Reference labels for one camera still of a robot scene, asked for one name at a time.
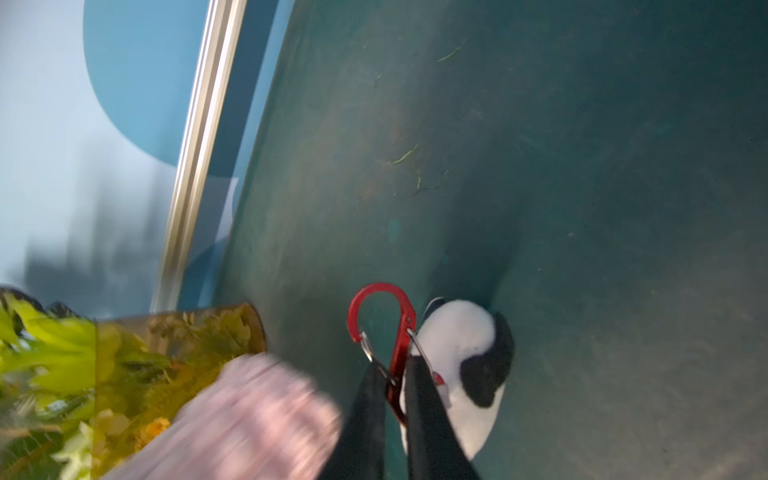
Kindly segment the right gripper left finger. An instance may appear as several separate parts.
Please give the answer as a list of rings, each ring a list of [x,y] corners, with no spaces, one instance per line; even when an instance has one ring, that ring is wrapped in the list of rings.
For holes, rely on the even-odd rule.
[[[371,362],[338,442],[318,479],[381,480],[384,477],[388,384],[382,365]]]

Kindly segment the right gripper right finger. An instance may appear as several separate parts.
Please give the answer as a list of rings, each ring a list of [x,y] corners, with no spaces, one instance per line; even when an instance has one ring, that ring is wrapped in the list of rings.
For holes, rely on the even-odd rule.
[[[430,369],[412,356],[405,374],[408,475],[414,480],[478,480],[448,419]]]

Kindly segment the red carabiner clip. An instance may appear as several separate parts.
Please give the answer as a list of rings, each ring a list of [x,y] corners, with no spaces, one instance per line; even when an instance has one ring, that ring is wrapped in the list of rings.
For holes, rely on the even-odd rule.
[[[409,332],[416,323],[417,314],[405,291],[387,282],[363,286],[352,297],[346,314],[347,332],[385,379],[386,400],[402,426],[407,417],[400,395],[410,352]]]

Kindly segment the pink knitted bag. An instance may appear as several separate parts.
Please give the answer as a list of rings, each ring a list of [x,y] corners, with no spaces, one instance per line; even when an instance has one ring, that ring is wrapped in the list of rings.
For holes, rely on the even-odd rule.
[[[340,435],[337,404],[267,353],[228,362],[171,426],[109,479],[314,479]]]

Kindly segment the panda plush decoration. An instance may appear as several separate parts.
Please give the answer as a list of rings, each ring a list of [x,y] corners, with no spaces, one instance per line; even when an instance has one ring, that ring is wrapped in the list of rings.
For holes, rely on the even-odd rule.
[[[468,300],[432,299],[410,353],[425,355],[465,456],[484,447],[497,420],[514,358],[506,318]]]

